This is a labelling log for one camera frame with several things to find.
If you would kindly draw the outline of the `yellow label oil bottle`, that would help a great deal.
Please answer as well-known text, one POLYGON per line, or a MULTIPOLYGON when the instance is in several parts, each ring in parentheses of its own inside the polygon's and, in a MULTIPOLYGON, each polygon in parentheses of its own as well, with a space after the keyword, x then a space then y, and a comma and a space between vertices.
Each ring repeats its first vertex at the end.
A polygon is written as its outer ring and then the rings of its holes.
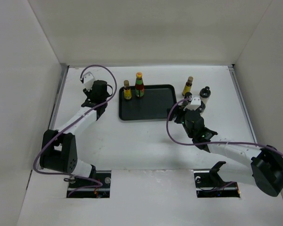
POLYGON ((184 86, 184 88, 183 88, 182 96, 185 96, 185 94, 186 94, 187 92, 190 92, 190 91, 191 91, 192 82, 193 82, 193 77, 192 77, 192 76, 189 76, 188 79, 187 79, 187 82, 185 83, 185 86, 184 86))
POLYGON ((124 98, 125 100, 131 100, 132 99, 132 92, 129 84, 129 80, 124 80, 124 98))

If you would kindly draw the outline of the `green label sauce bottle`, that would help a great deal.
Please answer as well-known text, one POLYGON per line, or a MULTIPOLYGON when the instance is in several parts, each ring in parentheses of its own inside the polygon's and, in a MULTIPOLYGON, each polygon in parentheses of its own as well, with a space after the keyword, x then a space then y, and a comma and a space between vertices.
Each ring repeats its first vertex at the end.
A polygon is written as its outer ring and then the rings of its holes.
POLYGON ((144 96, 144 83, 142 78, 142 73, 136 73, 136 80, 135 80, 135 95, 138 98, 142 98, 144 96))

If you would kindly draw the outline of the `clear salt grinder jar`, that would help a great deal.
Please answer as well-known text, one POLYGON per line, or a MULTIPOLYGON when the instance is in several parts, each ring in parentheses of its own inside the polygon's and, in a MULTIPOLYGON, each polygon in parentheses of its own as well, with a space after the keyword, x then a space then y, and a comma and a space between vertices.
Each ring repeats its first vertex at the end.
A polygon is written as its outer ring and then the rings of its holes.
POLYGON ((206 105, 205 105, 204 102, 201 101, 201 104, 200 104, 200 106, 197 108, 197 111, 198 111, 199 113, 203 113, 203 112, 205 111, 205 109, 206 109, 206 105))

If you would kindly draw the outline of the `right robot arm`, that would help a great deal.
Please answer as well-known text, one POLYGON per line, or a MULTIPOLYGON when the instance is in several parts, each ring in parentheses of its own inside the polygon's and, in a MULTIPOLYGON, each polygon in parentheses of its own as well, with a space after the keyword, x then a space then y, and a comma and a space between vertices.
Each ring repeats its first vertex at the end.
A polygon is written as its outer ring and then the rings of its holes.
POLYGON ((232 170, 234 181, 256 185, 265 194, 277 197, 283 189, 283 153, 270 145, 233 142, 208 129, 196 110, 175 104, 167 110, 167 121, 181 124, 192 140, 190 146, 207 153, 225 156, 245 166, 244 171, 232 170))

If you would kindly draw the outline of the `white pepper grinder jar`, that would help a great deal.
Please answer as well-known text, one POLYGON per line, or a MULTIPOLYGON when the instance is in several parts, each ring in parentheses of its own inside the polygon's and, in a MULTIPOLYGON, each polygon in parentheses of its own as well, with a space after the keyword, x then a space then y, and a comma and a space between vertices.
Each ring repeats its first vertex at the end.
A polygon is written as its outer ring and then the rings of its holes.
POLYGON ((205 105, 207 105, 207 102, 208 102, 208 100, 209 100, 209 98, 210 98, 210 96, 211 96, 210 87, 209 87, 209 86, 206 86, 206 87, 202 88, 202 89, 200 90, 199 96, 200 96, 201 101, 202 101, 205 105))

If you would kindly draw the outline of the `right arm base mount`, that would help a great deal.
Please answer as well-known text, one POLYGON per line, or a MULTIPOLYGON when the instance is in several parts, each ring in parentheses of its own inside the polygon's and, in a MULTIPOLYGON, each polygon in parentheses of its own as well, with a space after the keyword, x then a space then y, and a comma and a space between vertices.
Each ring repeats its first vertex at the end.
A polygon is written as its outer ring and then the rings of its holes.
POLYGON ((236 182, 225 182, 218 172, 226 164, 217 162, 210 169, 196 169, 193 171, 198 198, 240 198, 240 191, 236 182))

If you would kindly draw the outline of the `black plastic tray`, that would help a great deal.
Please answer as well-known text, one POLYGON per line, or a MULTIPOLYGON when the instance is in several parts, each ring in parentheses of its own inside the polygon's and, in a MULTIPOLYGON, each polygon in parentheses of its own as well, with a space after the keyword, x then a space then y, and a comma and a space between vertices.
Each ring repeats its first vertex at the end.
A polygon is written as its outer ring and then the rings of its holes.
POLYGON ((118 116, 123 121, 165 120, 168 109, 177 102, 175 89, 170 84, 146 85, 145 96, 137 98, 131 86, 132 98, 126 100, 124 88, 119 90, 118 116))

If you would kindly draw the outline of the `black label spice jar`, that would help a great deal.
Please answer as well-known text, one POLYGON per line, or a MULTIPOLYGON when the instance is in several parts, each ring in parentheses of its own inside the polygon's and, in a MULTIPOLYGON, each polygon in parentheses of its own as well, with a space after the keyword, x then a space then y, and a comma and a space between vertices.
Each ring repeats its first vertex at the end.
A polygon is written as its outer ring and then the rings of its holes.
POLYGON ((186 92, 184 95, 184 99, 186 101, 192 101, 192 93, 191 92, 186 92))

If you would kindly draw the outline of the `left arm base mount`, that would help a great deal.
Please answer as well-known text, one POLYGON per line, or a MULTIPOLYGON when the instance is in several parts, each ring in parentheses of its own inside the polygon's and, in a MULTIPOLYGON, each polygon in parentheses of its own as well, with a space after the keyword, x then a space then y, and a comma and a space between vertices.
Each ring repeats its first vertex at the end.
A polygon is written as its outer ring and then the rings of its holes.
POLYGON ((65 178, 64 181, 68 182, 66 198, 109 198, 111 176, 110 170, 98 170, 93 176, 98 182, 78 177, 65 178))

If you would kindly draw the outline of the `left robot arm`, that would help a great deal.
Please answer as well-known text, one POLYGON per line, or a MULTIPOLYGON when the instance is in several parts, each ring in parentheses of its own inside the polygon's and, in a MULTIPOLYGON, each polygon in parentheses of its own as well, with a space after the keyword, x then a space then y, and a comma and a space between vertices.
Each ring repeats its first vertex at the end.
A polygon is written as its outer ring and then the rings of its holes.
POLYGON ((86 100, 79 111, 61 128, 49 129, 43 134, 40 166, 58 174, 78 176, 87 188, 96 184, 96 167, 78 158, 77 138, 105 112, 108 106, 106 81, 96 80, 90 89, 83 89, 86 100))

